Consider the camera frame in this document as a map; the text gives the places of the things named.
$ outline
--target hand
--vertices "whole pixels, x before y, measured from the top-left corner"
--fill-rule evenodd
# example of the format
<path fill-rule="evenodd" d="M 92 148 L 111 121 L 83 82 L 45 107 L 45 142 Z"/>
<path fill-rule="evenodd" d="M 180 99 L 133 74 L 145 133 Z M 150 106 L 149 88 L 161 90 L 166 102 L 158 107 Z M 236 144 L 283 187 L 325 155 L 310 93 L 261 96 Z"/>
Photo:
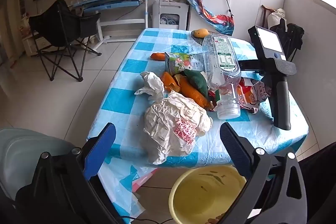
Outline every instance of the hand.
<path fill-rule="evenodd" d="M 221 214 L 220 216 L 217 216 L 215 219 L 214 218 L 209 218 L 208 222 L 205 224 L 217 224 L 218 221 L 223 217 L 224 214 Z"/>

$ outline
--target white tissue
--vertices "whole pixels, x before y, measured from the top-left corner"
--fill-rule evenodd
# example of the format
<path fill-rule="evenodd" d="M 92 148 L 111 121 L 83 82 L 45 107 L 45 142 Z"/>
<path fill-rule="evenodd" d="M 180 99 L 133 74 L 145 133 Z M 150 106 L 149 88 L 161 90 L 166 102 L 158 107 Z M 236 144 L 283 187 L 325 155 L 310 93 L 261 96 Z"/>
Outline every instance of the white tissue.
<path fill-rule="evenodd" d="M 140 95 L 142 93 L 147 93 L 151 95 L 148 100 L 161 101 L 165 91 L 161 79 L 154 72 L 143 71 L 140 75 L 145 82 L 145 86 L 137 90 L 134 94 Z"/>
<path fill-rule="evenodd" d="M 186 156 L 193 150 L 194 139 L 188 144 L 175 133 L 178 121 L 191 124 L 197 136 L 205 135 L 212 125 L 205 109 L 175 91 L 150 106 L 144 118 L 143 130 L 156 142 L 156 149 L 150 143 L 147 147 L 149 158 L 155 165 L 165 162 L 167 156 Z"/>

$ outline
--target green snack package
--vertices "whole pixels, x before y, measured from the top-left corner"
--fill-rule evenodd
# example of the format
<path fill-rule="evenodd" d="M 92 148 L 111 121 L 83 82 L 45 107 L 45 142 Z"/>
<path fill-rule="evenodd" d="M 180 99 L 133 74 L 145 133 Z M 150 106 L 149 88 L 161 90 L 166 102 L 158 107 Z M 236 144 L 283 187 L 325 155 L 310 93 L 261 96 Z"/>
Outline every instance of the green snack package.
<path fill-rule="evenodd" d="M 165 52 L 165 70 L 174 76 L 185 69 L 204 71 L 203 54 Z"/>
<path fill-rule="evenodd" d="M 200 71 L 185 69 L 184 74 L 189 83 L 196 88 L 205 98 L 208 98 L 208 85 Z"/>

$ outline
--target colorful bag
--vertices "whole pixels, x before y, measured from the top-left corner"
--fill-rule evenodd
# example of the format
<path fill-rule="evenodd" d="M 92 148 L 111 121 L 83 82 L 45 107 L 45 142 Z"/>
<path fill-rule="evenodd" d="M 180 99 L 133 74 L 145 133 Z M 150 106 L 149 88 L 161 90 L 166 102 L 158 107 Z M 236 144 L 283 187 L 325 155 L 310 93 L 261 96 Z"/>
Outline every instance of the colorful bag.
<path fill-rule="evenodd" d="M 234 21 L 229 2 L 226 0 L 229 7 L 230 16 L 227 15 L 214 15 L 212 12 L 207 10 L 203 5 L 203 0 L 187 0 L 192 7 L 195 8 L 196 12 L 206 20 L 211 26 L 213 26 L 216 31 L 225 35 L 232 35 L 234 30 Z"/>

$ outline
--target bucket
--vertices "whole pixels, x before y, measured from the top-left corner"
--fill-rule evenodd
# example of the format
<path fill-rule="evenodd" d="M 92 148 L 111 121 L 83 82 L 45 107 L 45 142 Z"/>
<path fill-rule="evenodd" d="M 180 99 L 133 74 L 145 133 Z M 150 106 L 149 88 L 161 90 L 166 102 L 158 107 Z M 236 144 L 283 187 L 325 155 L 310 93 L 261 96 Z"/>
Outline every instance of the bucket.
<path fill-rule="evenodd" d="M 177 224 L 205 224 L 229 209 L 245 183 L 231 165 L 188 170 L 171 189 L 170 214 Z"/>

